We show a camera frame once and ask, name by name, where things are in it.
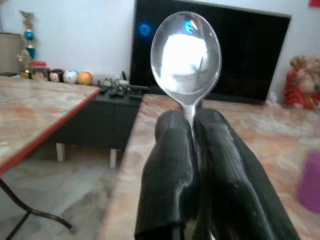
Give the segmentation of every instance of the black cabinet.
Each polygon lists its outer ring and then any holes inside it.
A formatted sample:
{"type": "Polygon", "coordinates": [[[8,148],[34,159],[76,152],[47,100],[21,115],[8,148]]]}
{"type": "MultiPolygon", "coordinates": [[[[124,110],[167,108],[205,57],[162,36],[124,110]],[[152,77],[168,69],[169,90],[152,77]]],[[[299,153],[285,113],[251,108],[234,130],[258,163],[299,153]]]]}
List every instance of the black cabinet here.
{"type": "Polygon", "coordinates": [[[138,108],[131,106],[117,106],[114,108],[113,117],[113,148],[124,150],[135,119],[138,108]]]}
{"type": "Polygon", "coordinates": [[[67,145],[112,146],[114,105],[92,102],[56,131],[55,141],[67,145]]]}
{"type": "Polygon", "coordinates": [[[66,145],[124,150],[141,100],[98,95],[51,137],[66,145]]]}

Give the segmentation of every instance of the red figurine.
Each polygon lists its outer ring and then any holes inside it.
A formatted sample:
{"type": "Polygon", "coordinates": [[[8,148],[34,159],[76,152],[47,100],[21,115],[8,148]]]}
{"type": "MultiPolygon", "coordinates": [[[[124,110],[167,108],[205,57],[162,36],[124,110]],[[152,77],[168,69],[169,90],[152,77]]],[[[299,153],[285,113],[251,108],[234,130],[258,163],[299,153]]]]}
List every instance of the red figurine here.
{"type": "Polygon", "coordinates": [[[296,56],[286,75],[284,105],[300,109],[317,109],[320,101],[320,55],[296,56]]]}

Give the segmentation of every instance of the spoon bowl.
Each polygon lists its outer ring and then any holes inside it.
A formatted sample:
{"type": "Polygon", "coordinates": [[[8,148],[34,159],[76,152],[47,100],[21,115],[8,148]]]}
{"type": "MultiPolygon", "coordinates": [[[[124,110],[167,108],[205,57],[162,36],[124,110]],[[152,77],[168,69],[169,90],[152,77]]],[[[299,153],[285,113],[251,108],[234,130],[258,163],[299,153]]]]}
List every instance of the spoon bowl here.
{"type": "Polygon", "coordinates": [[[221,72],[215,31],[197,13],[176,12],[157,29],[150,61],[157,84],[181,105],[193,129],[196,106],[217,84],[221,72]]]}

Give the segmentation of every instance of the white wall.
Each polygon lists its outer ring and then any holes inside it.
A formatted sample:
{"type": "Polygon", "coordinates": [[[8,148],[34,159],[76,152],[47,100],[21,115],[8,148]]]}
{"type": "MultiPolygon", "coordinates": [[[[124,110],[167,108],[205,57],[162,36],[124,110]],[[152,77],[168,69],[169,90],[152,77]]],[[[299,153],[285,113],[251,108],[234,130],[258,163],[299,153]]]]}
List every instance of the white wall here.
{"type": "Polygon", "coordinates": [[[5,32],[24,32],[19,10],[34,12],[36,59],[49,67],[129,74],[134,0],[5,0],[5,32]]]}
{"type": "MultiPolygon", "coordinates": [[[[292,15],[270,88],[280,97],[290,59],[320,54],[320,8],[308,7],[309,0],[196,1],[292,15]]],[[[129,74],[134,0],[5,0],[4,31],[23,33],[19,9],[35,13],[36,58],[48,66],[110,77],[122,70],[129,74]]]]}

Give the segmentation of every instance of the metal table leg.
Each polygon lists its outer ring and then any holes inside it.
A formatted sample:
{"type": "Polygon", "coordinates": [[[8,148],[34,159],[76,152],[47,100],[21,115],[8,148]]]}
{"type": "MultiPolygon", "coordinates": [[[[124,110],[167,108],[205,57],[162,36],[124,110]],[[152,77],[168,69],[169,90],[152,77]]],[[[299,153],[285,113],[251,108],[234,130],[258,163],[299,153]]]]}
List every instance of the metal table leg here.
{"type": "Polygon", "coordinates": [[[6,237],[7,240],[10,240],[15,233],[18,231],[18,229],[22,226],[22,224],[25,222],[25,220],[28,218],[30,214],[33,214],[35,216],[43,217],[46,219],[52,219],[63,226],[65,226],[67,229],[69,229],[72,233],[76,231],[75,226],[72,226],[69,222],[66,220],[62,219],[61,217],[36,210],[32,207],[29,207],[26,205],[24,202],[22,202],[17,195],[8,187],[8,185],[0,178],[0,188],[9,196],[9,198],[14,201],[15,204],[17,204],[20,208],[26,211],[26,214],[23,216],[23,218],[19,221],[19,223],[14,227],[14,229],[10,232],[10,234],[6,237]]]}

